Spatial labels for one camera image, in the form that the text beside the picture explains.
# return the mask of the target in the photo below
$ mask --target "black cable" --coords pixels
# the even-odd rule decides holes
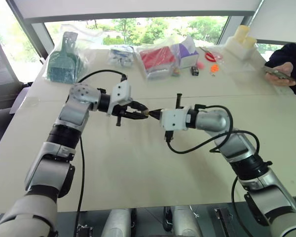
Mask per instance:
[[[80,209],[81,209],[81,203],[82,203],[83,191],[84,191],[84,152],[83,152],[83,145],[82,145],[82,138],[81,137],[80,137],[80,147],[81,147],[81,156],[82,156],[82,180],[81,180],[81,192],[80,192],[79,204],[78,204],[77,213],[75,215],[74,237],[76,237],[76,233],[77,233],[79,216],[80,216]]]
[[[234,210],[234,212],[236,214],[236,218],[237,218],[240,226],[242,227],[242,229],[246,232],[246,234],[249,237],[253,237],[253,235],[250,233],[250,231],[247,229],[247,227],[243,224],[242,220],[240,219],[240,216],[239,216],[239,213],[238,213],[238,210],[237,210],[237,207],[236,207],[234,194],[235,194],[235,187],[236,187],[237,181],[238,181],[238,176],[233,181],[232,188],[231,188],[231,204],[232,204],[232,208],[233,208],[233,210]]]
[[[211,141],[214,141],[215,139],[219,138],[219,137],[223,137],[227,134],[232,134],[232,133],[246,133],[246,134],[249,134],[251,136],[253,136],[253,138],[255,139],[256,143],[257,143],[257,147],[256,147],[256,151],[257,151],[257,154],[259,153],[259,150],[260,150],[260,141],[258,139],[258,137],[252,133],[252,132],[249,132],[249,131],[244,131],[244,130],[235,130],[235,131],[231,131],[231,132],[225,132],[225,133],[222,133],[222,134],[219,134],[215,137],[212,137],[210,139],[208,139],[207,141],[197,145],[196,147],[193,147],[191,149],[188,149],[186,151],[182,151],[182,152],[179,152],[179,151],[176,151],[171,145],[170,145],[170,142],[167,142],[168,144],[168,147],[170,148],[171,151],[173,151],[174,153],[177,153],[177,154],[186,154],[186,153],[189,153],[189,152],[192,152],[192,151],[195,151],[196,149],[206,145],[207,143],[210,143]]]
[[[221,108],[223,110],[226,111],[226,113],[228,114],[229,116],[229,130],[228,130],[228,133],[226,134],[226,137],[225,139],[219,144],[217,145],[216,147],[212,148],[209,150],[209,152],[211,153],[220,153],[219,151],[217,151],[217,149],[219,149],[220,147],[222,147],[229,139],[229,137],[231,136],[231,131],[233,130],[233,118],[232,118],[232,115],[231,115],[231,112],[230,110],[225,107],[225,106],[222,106],[222,105],[211,105],[211,106],[206,106],[207,109],[209,108]]]
[[[83,82],[84,80],[86,80],[87,78],[89,78],[90,76],[92,76],[92,75],[94,75],[94,74],[97,74],[97,73],[104,73],[104,72],[110,72],[110,73],[120,74],[120,75],[122,75],[122,78],[125,78],[125,79],[127,78],[127,75],[126,75],[126,74],[121,73],[121,72],[119,72],[119,71],[115,71],[115,70],[111,70],[111,69],[104,69],[104,70],[99,70],[99,71],[92,72],[92,73],[90,73],[90,74],[84,76],[82,79],[80,79],[80,80],[78,81],[78,83]]]

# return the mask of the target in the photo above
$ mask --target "teal dustpan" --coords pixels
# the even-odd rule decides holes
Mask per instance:
[[[75,83],[77,59],[73,57],[77,33],[64,32],[61,51],[54,51],[49,56],[47,78],[62,83]]]

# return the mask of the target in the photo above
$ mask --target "red scissors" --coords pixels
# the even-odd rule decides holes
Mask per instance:
[[[222,59],[222,55],[216,52],[211,53],[210,51],[207,51],[200,47],[205,52],[205,58],[210,62],[216,62],[216,59]]]

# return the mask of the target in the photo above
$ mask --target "orange object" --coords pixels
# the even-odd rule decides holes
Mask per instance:
[[[211,67],[211,72],[212,73],[215,73],[215,72],[218,72],[219,71],[219,66],[217,64],[214,64],[212,67]]]

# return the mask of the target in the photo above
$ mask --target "plastic bag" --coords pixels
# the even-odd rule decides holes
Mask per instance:
[[[224,45],[209,46],[206,49],[213,54],[217,64],[226,74],[256,71],[249,61],[239,60],[226,50]]]
[[[167,39],[158,45],[136,48],[136,56],[140,61],[147,79],[170,76],[178,73],[178,56],[172,51],[173,40]]]
[[[110,49],[108,64],[122,67],[132,67],[134,63],[134,48],[129,45],[117,45]]]
[[[172,45],[171,49],[178,57],[180,69],[196,65],[199,54],[196,51],[194,40],[191,36],[187,36],[181,43]]]
[[[91,48],[100,32],[80,30],[62,25],[59,42],[48,57],[45,78],[50,81],[73,84],[86,75],[95,60]]]

